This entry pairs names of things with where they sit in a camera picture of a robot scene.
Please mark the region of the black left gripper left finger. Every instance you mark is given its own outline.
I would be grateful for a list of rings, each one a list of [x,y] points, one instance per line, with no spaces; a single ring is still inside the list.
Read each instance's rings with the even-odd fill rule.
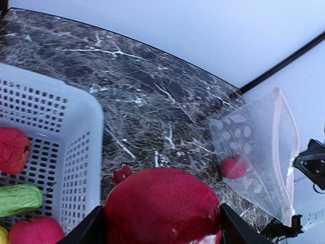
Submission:
[[[104,244],[104,214],[101,206],[95,207],[58,244]]]

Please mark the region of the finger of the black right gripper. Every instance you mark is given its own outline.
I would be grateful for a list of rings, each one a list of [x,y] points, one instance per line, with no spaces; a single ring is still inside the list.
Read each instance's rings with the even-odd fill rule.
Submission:
[[[313,182],[313,189],[324,191],[324,144],[310,139],[307,149],[295,158],[293,166]]]

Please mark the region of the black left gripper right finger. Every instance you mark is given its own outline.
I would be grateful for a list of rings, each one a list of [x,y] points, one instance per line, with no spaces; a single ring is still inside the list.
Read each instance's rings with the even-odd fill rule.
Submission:
[[[273,244],[257,233],[226,203],[220,206],[222,244]]]

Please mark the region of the red toy tomato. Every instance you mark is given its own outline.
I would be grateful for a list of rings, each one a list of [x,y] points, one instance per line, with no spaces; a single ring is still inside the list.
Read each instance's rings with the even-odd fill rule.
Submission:
[[[57,243],[65,237],[60,224],[52,217],[18,221],[9,232],[9,243]]]

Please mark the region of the clear zip top bag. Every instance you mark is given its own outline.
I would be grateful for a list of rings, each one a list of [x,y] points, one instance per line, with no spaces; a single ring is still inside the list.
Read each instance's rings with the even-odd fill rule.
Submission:
[[[222,177],[233,191],[283,225],[291,226],[294,209],[293,162],[300,151],[292,112],[279,88],[209,122],[218,164],[242,155],[246,174]]]

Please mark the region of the red toy apple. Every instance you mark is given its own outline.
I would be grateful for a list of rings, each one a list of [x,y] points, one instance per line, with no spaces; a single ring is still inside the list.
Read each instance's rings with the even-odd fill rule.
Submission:
[[[247,161],[242,155],[224,159],[220,165],[221,175],[227,179],[235,180],[243,177],[247,170]]]

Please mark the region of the red toy fruit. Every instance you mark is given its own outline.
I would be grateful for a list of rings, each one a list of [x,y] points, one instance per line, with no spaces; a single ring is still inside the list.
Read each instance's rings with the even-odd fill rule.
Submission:
[[[176,168],[113,173],[104,205],[108,243],[220,243],[220,203],[215,192]]]
[[[27,135],[17,129],[1,127],[1,171],[19,174],[29,157],[31,142]]]

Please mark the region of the white plastic basket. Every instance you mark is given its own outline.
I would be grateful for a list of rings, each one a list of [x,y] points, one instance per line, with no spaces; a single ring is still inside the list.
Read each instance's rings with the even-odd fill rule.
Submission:
[[[29,217],[53,217],[69,233],[100,204],[103,123],[88,92],[1,64],[1,126],[18,128],[31,141],[25,169],[1,173],[1,185],[42,191],[42,207]]]

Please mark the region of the red toy fruit front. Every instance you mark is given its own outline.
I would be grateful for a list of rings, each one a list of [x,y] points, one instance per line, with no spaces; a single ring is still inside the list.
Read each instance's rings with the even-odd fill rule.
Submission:
[[[1,171],[19,174],[29,157],[31,142],[27,135],[17,129],[1,127]]]

